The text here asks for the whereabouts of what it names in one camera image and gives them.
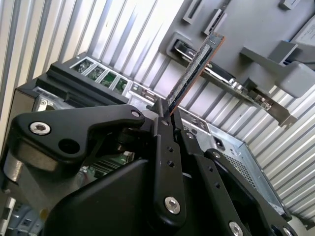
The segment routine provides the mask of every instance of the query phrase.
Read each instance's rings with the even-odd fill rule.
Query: bolt hole
[[[37,130],[44,131],[46,127],[44,125],[38,124],[35,126]]]
[[[135,117],[140,117],[140,114],[135,111],[135,110],[132,110],[131,113],[135,116]]]
[[[80,145],[72,139],[62,139],[58,143],[59,149],[67,154],[76,154]]]
[[[168,161],[167,164],[169,167],[172,167],[172,168],[175,166],[174,162],[172,161]]]

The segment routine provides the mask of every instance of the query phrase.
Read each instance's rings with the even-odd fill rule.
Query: gray plastic bracket
[[[202,0],[193,0],[187,12],[185,13],[183,20],[188,22],[189,24],[193,24],[193,22],[199,15],[201,8],[202,8]]]
[[[281,0],[279,5],[286,10],[292,10],[300,1],[301,0]]]
[[[246,47],[241,50],[241,54],[247,56],[264,69],[274,74],[275,85],[297,98],[301,97],[315,84],[315,72],[297,61],[287,66],[280,64],[296,47],[297,45],[295,44],[282,41],[268,58]]]

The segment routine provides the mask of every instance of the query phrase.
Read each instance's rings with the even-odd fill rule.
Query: corrugated metal wall
[[[167,95],[184,68],[158,47],[182,2],[0,0],[1,131],[15,87],[83,51]],[[299,118],[288,131],[203,78],[182,106],[246,141],[287,207],[315,219],[314,90],[299,99],[272,91],[273,99]]]

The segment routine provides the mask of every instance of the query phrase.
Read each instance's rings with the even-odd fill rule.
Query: black metal bracket
[[[58,175],[74,175],[87,156],[96,153],[93,140],[97,135],[139,128],[144,121],[141,112],[131,105],[25,113],[12,120],[7,145],[12,155],[27,165]],[[35,122],[35,129],[47,133],[32,131]]]
[[[209,149],[204,156],[215,164],[238,215],[252,235],[286,235],[284,228],[294,232],[224,155]]]

